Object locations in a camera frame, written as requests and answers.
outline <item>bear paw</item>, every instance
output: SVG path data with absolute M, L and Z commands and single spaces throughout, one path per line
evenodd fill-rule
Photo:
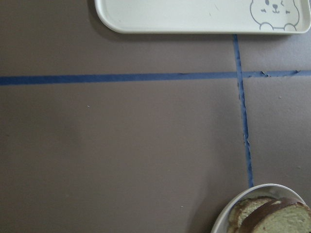
M 285 25 L 284 31 L 295 32 L 295 31 L 297 31 L 297 29 L 296 29 L 296 27 L 293 24 L 288 23 L 288 24 Z
M 270 24 L 270 23 L 262 23 L 261 25 L 260 25 L 260 30 L 262 30 L 262 31 L 273 31 L 273 27 L 272 27 L 272 25 Z

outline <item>food on plate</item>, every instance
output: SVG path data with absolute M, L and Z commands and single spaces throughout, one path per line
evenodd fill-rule
M 311 210 L 297 199 L 259 197 L 239 201 L 228 233 L 311 233 Z

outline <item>gray surface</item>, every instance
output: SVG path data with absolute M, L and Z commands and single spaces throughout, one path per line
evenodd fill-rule
M 247 188 L 236 79 L 0 87 L 0 231 L 205 233 Z
M 231 35 L 123 35 L 94 0 L 0 1 L 0 76 L 235 71 Z
M 311 70 L 311 31 L 299 35 L 239 35 L 243 71 Z
M 279 183 L 311 205 L 311 77 L 244 79 L 255 184 Z

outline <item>cake slice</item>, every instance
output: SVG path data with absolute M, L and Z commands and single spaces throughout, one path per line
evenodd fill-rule
M 244 219 L 263 204 L 271 201 L 270 197 L 244 199 L 234 205 L 229 214 L 229 227 L 227 233 L 237 233 Z
M 238 233 L 311 233 L 311 210 L 296 199 L 271 200 L 254 210 Z

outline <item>brown crust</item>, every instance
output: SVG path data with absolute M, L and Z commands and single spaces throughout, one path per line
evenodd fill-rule
M 268 215 L 289 205 L 298 204 L 304 206 L 299 200 L 292 198 L 280 198 L 265 203 L 252 212 L 243 222 L 239 233 L 250 233 Z

